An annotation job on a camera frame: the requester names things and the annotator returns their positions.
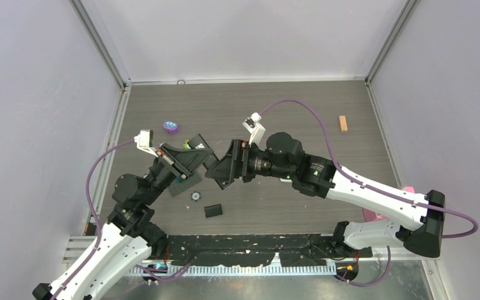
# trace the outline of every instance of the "wooden block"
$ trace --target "wooden block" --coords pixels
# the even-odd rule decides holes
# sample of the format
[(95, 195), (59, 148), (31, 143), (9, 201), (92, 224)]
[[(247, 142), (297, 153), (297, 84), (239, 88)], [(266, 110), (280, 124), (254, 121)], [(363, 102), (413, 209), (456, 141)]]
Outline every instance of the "wooden block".
[(346, 133), (349, 130), (347, 128), (347, 118), (345, 116), (339, 116), (339, 128), (342, 133)]

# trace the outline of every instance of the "pink object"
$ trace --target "pink object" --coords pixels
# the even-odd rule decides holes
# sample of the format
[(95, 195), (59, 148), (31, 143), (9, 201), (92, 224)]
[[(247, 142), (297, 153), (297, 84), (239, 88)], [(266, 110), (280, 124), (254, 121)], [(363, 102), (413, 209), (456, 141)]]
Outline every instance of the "pink object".
[[(401, 190), (415, 193), (415, 189), (412, 186), (404, 186), (401, 188)], [(381, 221), (387, 219), (387, 217), (382, 216), (381, 214), (377, 214), (376, 212), (370, 211), (368, 209), (363, 209), (363, 216), (365, 217), (366, 222)]]

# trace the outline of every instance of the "gray wooden floor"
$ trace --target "gray wooden floor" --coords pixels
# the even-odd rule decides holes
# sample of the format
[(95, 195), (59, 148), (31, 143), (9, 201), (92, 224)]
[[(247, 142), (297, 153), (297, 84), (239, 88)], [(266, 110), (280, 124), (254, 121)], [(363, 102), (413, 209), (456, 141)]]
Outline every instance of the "gray wooden floor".
[[(185, 139), (201, 133), (221, 158), (231, 139), (248, 139), (241, 124), (246, 117), (284, 98), (306, 101), (323, 117), (342, 165), (381, 183), (396, 184), (362, 81), (134, 86), (119, 142), (132, 139), (140, 129), (153, 129), (155, 145), (167, 142), (181, 148)], [(339, 131), (340, 114), (347, 117), (348, 132)], [(180, 132), (166, 134), (162, 130), (166, 120), (178, 122)], [(280, 104), (264, 115), (262, 124), (265, 138), (286, 131), (302, 142), (307, 153), (328, 157), (319, 124), (301, 106)], [(102, 206), (102, 223), (114, 207), (111, 194), (117, 176), (143, 175), (152, 161), (150, 154), (132, 146), (117, 150)], [(204, 176), (203, 167), (199, 173)], [(202, 193), (199, 202), (190, 200), (193, 190)], [(224, 214), (206, 219), (203, 207), (213, 204), (222, 204)], [(151, 207), (156, 210), (152, 222), (167, 234), (331, 233), (339, 221), (364, 221), (360, 207), (303, 196), (291, 186), (265, 177), (247, 184), (236, 181), (224, 191), (204, 178), (174, 198), (165, 191)]]

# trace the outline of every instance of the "white wall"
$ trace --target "white wall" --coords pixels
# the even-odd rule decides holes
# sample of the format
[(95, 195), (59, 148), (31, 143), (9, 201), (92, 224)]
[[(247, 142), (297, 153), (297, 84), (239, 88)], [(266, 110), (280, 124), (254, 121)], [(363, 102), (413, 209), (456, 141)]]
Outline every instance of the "white wall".
[(0, 299), (59, 275), (118, 96), (68, 1), (0, 0)]
[[(404, 183), (480, 224), (480, 1), (421, 1), (373, 88)], [(467, 223), (447, 216), (444, 232)], [(441, 259), (453, 299), (480, 299), (480, 230)]]
[(365, 78), (405, 3), (91, 1), (134, 82)]

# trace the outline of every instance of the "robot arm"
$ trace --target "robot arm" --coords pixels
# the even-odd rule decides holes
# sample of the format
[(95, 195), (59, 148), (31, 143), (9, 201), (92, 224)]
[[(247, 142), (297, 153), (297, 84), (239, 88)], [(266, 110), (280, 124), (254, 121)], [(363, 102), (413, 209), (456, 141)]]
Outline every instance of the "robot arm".
[[(156, 159), (146, 177), (124, 174), (117, 179), (112, 195), (117, 204), (102, 227), (99, 244), (96, 245), (97, 237), (62, 276), (51, 284), (39, 284), (32, 292), (35, 299), (100, 299), (133, 266), (164, 252), (167, 236), (150, 222), (154, 210), (148, 206), (176, 178), (194, 173), (213, 150), (181, 150), (168, 144), (156, 149), (152, 138), (151, 131), (141, 131), (135, 137), (137, 148)], [(200, 135), (192, 141), (205, 143)], [(73, 275), (80, 266), (82, 269)], [(64, 284), (70, 276), (72, 279)]]
[[(340, 222), (334, 230), (333, 241), (355, 250), (369, 246), (404, 246), (418, 255), (439, 257), (444, 214), (416, 204), (444, 207), (444, 194), (433, 190), (426, 195), (401, 191), (341, 166), (351, 178), (363, 182), (360, 185), (341, 174), (331, 160), (305, 153), (301, 142), (285, 132), (269, 136), (266, 150), (261, 150), (258, 142), (265, 129), (260, 119), (260, 115), (254, 113), (243, 122), (251, 133), (250, 141), (233, 139), (226, 155), (207, 170), (206, 177), (229, 185), (235, 179), (247, 183), (256, 175), (271, 176), (290, 182), (301, 194), (353, 203), (389, 219), (361, 224)], [(410, 199), (412, 204), (366, 189), (365, 185)]]

